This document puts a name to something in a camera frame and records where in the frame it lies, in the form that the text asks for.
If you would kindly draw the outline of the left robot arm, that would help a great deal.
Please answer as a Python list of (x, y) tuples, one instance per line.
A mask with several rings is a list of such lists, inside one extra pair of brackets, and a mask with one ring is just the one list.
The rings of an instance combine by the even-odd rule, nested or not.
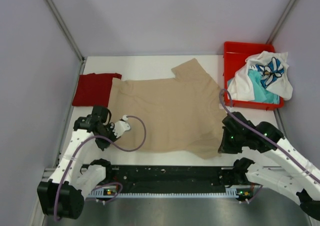
[(49, 179), (37, 187), (45, 215), (53, 216), (55, 221), (79, 218), (85, 199), (94, 188), (113, 180), (111, 163), (104, 159), (93, 160), (81, 173), (91, 145), (104, 150), (108, 140), (114, 138), (110, 119), (111, 112), (106, 107), (95, 106), (89, 115), (75, 121), (69, 145), (58, 166)]

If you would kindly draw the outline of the beige t-shirt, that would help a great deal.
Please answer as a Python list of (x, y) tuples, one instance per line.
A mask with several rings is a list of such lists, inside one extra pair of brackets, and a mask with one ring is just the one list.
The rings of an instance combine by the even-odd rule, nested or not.
[(113, 79), (108, 108), (114, 120), (128, 115), (131, 126), (118, 145), (217, 157), (226, 116), (219, 106), (220, 87), (196, 59), (172, 72), (174, 77), (168, 79)]

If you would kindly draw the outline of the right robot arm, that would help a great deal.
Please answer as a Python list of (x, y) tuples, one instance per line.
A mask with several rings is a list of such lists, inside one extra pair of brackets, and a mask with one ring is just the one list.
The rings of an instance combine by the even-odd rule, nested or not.
[(320, 219), (319, 168), (295, 149), (284, 134), (269, 122), (260, 122), (255, 126), (241, 113), (233, 112), (222, 123), (220, 153), (239, 154), (244, 147), (248, 147), (285, 170), (285, 174), (276, 173), (249, 157), (243, 157), (233, 165), (233, 178), (237, 183), (255, 183), (267, 187), (292, 200), (309, 217)]

